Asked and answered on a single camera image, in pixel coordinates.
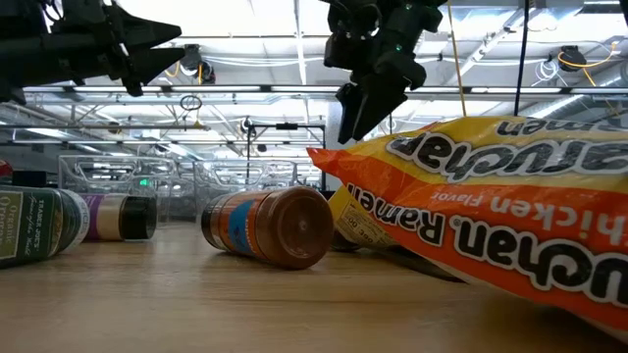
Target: wooden table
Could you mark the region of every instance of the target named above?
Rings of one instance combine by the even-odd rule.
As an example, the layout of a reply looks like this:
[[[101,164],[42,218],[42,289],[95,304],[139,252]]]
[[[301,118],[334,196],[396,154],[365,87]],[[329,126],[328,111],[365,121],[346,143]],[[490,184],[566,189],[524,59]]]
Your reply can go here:
[[[195,227],[0,271],[0,352],[626,352],[562,311],[372,254],[285,272]]]

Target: ramen package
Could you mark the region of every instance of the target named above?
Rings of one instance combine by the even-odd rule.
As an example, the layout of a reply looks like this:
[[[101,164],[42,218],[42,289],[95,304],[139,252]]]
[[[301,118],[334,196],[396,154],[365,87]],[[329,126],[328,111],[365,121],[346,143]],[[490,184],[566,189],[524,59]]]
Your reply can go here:
[[[463,118],[310,149],[396,242],[628,342],[628,128]]]

